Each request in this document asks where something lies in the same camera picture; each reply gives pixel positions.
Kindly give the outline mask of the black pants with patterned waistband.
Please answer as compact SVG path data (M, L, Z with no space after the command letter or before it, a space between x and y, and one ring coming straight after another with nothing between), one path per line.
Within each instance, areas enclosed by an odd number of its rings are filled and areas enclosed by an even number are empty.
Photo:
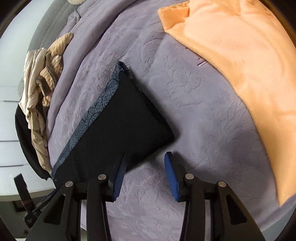
M131 169L174 140L166 119L118 62L53 166L53 182L60 188L88 181L123 157Z

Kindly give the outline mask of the white drawer cabinet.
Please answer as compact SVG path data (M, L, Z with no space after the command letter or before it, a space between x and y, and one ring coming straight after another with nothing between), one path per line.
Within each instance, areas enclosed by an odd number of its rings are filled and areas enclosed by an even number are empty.
M32 197L49 193L53 182L41 179L28 164L15 128L18 84L35 25L12 24L1 37L1 201L19 200L14 177L22 174Z

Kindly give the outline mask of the lavender embossed blanket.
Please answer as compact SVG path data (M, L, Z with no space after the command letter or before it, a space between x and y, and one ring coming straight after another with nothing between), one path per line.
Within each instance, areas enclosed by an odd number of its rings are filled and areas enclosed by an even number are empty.
M74 37L47 117L50 162L122 61L170 124L176 140L167 150L201 180L229 184L266 230L295 208L295 198L279 206L263 144L228 81L163 31L157 11L172 4L86 1L69 16L61 34Z

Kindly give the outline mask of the black garment at edge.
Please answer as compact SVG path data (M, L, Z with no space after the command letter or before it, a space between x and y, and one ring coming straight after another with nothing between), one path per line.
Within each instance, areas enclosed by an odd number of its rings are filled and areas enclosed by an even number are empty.
M26 117L18 104L15 112L15 128L20 147L28 164L41 179L47 180L50 175L38 161L36 150L32 145L31 130L28 128Z

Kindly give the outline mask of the beige puffer jacket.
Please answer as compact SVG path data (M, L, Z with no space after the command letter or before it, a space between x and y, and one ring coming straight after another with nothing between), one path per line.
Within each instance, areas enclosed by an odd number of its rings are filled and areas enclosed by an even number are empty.
M37 109L42 92L37 84L37 78L45 68L47 49L30 50L27 52L23 67L24 88L22 98L18 103L25 114L28 128L31 130L32 145L36 151L38 163L48 173L52 173L47 140L45 135L45 120L42 110Z

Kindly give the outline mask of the striped cream knit garment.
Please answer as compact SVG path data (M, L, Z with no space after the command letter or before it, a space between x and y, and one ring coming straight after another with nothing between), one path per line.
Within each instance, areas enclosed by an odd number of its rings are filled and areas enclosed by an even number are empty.
M63 54L73 39L73 33L66 33L55 40L45 54L45 68L37 78L37 85L43 95L42 105L49 107L53 91L63 70Z

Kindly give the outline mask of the orange fleece cloth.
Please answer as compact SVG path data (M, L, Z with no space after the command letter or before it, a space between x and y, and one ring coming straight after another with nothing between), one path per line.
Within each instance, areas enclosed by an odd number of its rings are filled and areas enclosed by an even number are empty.
M212 64L244 102L283 205L295 194L295 46L259 1L186 1L158 11L164 31Z

